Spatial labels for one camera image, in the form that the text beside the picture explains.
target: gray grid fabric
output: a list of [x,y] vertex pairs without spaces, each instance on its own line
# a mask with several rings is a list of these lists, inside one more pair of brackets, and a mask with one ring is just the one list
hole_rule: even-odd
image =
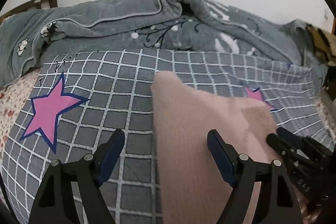
[[[106,142],[115,128],[124,129],[126,145],[101,187],[106,204],[116,224],[162,222],[150,90],[161,70],[173,71],[185,84],[220,96],[242,97],[245,85],[260,87],[277,109],[278,125],[312,136],[330,149],[334,146],[314,106],[308,68],[243,55],[159,49],[58,56],[45,63],[30,98],[47,94],[64,71],[64,91],[90,100],[60,116],[56,155],[40,134],[19,141],[33,115],[30,99],[21,110],[5,147],[2,171],[21,223],[28,222],[49,163],[79,160]],[[87,223],[76,183],[73,194],[81,223]]]

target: pink star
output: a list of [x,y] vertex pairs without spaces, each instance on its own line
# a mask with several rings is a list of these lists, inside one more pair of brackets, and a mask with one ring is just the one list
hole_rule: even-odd
[[40,132],[46,143],[56,153],[57,126],[59,115],[88,101],[87,98],[72,93],[64,93],[64,74],[59,77],[49,94],[31,99],[34,116],[21,139]]
[[275,107],[270,105],[268,102],[265,102],[265,100],[263,99],[263,94],[261,93],[260,88],[257,88],[255,90],[251,91],[249,88],[245,87],[245,91],[247,93],[247,97],[264,102],[268,106],[270,111],[275,111],[276,110]]

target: metal screw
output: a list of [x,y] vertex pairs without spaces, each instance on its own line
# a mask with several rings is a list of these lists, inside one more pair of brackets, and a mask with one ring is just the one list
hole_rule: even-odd
[[248,160],[248,159],[249,159],[249,156],[246,155],[246,154],[240,154],[240,155],[239,155],[239,158],[240,158],[241,160]]
[[281,161],[279,160],[274,160],[273,163],[275,166],[281,166]]
[[51,162],[51,166],[56,166],[56,165],[58,165],[59,164],[59,160],[53,160],[52,162]]
[[86,154],[84,156],[84,159],[87,160],[87,161],[92,160],[93,159],[93,155],[92,154]]

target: folded beige fabric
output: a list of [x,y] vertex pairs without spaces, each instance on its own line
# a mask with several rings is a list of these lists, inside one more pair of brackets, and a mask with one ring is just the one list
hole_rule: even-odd
[[[230,196],[207,148],[216,129],[238,153],[254,161],[278,159],[266,144],[276,124],[265,103],[225,98],[184,85],[172,72],[159,72],[152,84],[154,130],[164,224],[215,224]],[[244,223],[251,223],[260,185]]]

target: wooden headboard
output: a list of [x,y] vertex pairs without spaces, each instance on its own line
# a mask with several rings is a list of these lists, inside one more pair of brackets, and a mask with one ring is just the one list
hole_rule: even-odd
[[5,13],[0,17],[0,24],[7,18],[12,15],[29,11],[29,10],[36,10],[36,9],[50,9],[57,7],[57,0],[31,0],[28,1],[9,12]]

